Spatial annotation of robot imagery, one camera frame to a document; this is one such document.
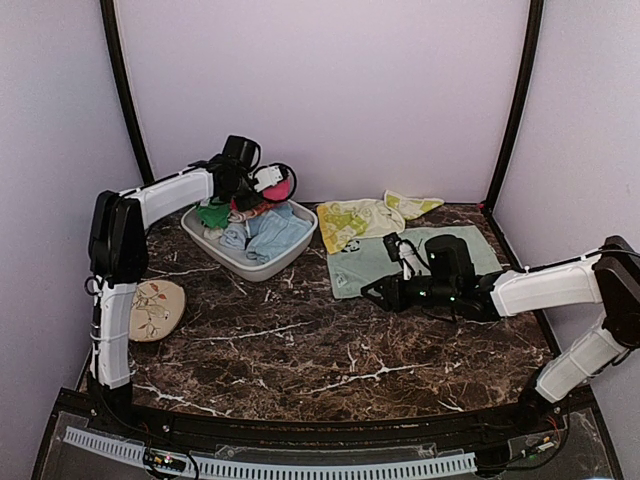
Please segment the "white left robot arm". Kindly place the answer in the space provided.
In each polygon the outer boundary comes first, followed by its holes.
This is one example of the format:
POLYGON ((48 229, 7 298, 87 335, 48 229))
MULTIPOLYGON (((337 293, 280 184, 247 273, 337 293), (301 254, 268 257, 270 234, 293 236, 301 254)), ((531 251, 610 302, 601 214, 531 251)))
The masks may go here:
POLYGON ((95 203, 89 237, 94 297, 90 338, 93 380, 116 390, 131 381, 128 363, 130 312, 137 285, 148 268, 147 231, 176 211, 214 197, 229 197, 249 183, 261 159, 260 145, 231 135, 221 153, 149 185, 123 192, 106 190, 95 203))

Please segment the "light blue rolled towel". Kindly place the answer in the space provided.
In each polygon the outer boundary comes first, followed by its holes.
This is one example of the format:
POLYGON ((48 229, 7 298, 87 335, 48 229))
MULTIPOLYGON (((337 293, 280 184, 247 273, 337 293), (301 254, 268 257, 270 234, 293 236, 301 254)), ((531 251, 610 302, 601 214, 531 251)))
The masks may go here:
POLYGON ((296 214, 290 203, 250 218, 244 222, 246 259, 256 265, 269 263, 294 247, 312 226, 313 222, 296 214))

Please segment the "mint green panda towel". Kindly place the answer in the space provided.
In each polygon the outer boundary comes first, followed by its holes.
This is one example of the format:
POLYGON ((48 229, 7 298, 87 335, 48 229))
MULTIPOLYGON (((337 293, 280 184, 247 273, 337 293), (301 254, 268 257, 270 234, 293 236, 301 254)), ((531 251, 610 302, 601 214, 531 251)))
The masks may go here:
MULTIPOLYGON (((501 270, 495 251, 475 226, 418 227, 400 234, 419 248, 426 260, 424 243, 438 235, 451 234, 463 239, 470 252, 471 261, 478 274, 501 270)), ((386 275, 402 272, 402 267, 389 259, 382 238, 352 240, 335 254, 327 255, 332 294, 336 299, 360 296, 360 290, 386 275)))

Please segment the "black corner post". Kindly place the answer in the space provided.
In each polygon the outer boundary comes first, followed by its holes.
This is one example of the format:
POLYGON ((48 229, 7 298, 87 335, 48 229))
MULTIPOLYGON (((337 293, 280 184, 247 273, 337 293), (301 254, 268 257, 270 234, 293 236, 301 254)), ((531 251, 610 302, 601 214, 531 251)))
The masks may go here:
POLYGON ((484 211, 492 215, 497 206, 525 109, 542 26, 544 0, 529 2, 528 17, 513 98, 496 165, 483 201, 484 211))
POLYGON ((104 36, 119 99, 120 109, 129 137, 136 167, 141 178, 141 187, 147 187, 156 181, 144 141, 133 92, 128 77, 128 67, 124 55, 119 31, 117 5, 112 0, 99 1, 104 36))

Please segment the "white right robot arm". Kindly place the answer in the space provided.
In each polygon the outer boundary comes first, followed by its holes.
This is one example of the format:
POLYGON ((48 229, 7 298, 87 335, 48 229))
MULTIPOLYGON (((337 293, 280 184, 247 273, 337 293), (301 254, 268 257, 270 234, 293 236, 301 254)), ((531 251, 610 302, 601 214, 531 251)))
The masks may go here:
POLYGON ((521 434, 545 422, 550 405, 639 347, 639 253, 621 236, 573 258, 486 274, 477 273, 466 241, 455 235, 429 239, 423 254, 396 234, 384 245, 401 270, 365 285, 361 294, 385 311, 443 307, 477 322, 569 308, 595 314, 522 392, 510 413, 521 434))

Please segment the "black left corner post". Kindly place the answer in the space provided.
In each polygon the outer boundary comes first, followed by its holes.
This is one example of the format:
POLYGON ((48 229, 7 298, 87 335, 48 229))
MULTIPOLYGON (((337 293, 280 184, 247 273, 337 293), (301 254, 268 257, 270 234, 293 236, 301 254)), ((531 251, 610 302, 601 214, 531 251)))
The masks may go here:
POLYGON ((124 55, 119 31, 117 5, 112 0, 99 1, 104 36, 119 99, 120 109, 129 137, 136 167, 141 178, 141 187, 147 187, 156 181, 144 141, 133 92, 128 77, 128 67, 124 55))

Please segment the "pink microfibre towel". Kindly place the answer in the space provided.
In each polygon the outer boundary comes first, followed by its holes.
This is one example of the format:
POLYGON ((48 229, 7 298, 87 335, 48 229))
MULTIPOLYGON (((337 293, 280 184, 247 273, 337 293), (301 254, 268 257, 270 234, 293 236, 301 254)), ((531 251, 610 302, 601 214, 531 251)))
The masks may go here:
POLYGON ((285 179, 279 182, 277 185, 268 187, 261 192, 261 195, 270 201, 282 202, 285 201, 290 193, 290 180, 285 179))

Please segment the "grey plastic basin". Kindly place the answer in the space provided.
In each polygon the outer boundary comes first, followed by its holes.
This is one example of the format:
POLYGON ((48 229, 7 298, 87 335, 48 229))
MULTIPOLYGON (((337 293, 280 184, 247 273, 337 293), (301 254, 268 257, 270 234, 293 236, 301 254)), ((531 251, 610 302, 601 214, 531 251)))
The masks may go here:
POLYGON ((294 201, 289 201, 288 205, 295 218, 308 223, 308 229, 293 241, 288 241, 277 255, 269 254, 266 261, 259 260, 257 256, 249 258, 246 249, 234 250, 222 246, 218 239, 206 239, 205 227, 198 218, 195 207, 182 216, 181 227, 205 253, 221 265, 246 280, 261 282, 273 277, 297 259, 310 245, 318 226, 317 216, 311 210, 294 201))

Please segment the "green rolled towel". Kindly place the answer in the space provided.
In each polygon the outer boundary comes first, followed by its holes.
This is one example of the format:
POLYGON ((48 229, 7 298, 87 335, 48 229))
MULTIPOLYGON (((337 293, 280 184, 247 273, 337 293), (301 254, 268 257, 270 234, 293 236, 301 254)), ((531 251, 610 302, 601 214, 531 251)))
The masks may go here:
POLYGON ((196 214, 202 224, 210 229, 226 229, 229 224, 231 205, 218 200, 211 200, 206 205, 196 206, 196 214))

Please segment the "yellow green patterned towel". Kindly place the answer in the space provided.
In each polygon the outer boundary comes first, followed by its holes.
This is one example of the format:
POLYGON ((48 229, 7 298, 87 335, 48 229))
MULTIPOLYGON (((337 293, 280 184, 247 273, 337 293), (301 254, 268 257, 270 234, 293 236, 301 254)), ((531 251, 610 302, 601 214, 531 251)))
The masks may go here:
POLYGON ((382 199, 329 201, 316 208, 324 246, 329 254, 352 240, 402 233, 406 223, 445 204, 439 198, 413 198, 386 190, 382 199))

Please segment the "small blue rolled towel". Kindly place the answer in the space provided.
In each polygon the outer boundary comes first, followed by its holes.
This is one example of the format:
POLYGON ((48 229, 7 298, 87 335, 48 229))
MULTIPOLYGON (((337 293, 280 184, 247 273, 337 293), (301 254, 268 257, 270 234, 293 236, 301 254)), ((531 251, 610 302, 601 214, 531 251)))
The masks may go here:
POLYGON ((220 249, 231 258, 245 260, 249 240, 244 223, 230 223, 219 238, 220 249))

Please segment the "orange rolled towel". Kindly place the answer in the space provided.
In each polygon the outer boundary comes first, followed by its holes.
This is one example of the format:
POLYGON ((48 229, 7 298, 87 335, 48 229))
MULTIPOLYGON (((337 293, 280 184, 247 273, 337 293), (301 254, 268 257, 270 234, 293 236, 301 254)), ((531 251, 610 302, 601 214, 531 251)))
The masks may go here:
POLYGON ((230 213, 228 215, 228 221, 230 223, 246 222, 250 219, 256 218, 266 213, 267 211, 271 210, 276 206, 277 206, 277 203, 262 202, 251 209, 241 211, 237 206, 236 202, 232 201, 230 204, 230 213))

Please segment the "round painted ceramic plate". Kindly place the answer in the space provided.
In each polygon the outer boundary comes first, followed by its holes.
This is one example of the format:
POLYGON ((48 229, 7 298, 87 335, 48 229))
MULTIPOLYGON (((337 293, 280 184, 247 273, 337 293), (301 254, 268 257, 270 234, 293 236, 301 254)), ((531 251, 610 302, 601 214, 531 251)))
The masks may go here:
POLYGON ((138 343, 162 340, 180 322, 186 308, 186 294, 167 280, 147 280, 136 289, 130 314, 129 339, 138 343))

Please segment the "black right corner post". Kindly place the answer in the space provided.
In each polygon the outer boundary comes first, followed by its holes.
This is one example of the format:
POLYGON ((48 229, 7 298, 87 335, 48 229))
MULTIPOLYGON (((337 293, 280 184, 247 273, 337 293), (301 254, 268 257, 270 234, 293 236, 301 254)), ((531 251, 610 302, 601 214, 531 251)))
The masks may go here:
POLYGON ((492 215, 497 206, 525 109, 542 26, 544 0, 529 2, 528 17, 513 98, 496 165, 483 201, 484 211, 492 215))

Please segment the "black front table rail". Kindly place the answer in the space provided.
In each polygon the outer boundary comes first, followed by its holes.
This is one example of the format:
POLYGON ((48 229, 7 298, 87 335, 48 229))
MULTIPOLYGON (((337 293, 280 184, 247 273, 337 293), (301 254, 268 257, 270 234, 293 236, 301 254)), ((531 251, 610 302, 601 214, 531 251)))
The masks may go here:
POLYGON ((473 382, 421 388, 411 378, 357 380, 322 391, 244 378, 228 385, 144 381, 133 387, 134 426, 127 429, 87 390, 62 389, 42 446, 61 440, 73 425, 133 440, 154 437, 159 445, 316 450, 417 442, 488 449, 520 435, 566 429, 567 404, 537 414, 515 395, 473 382))

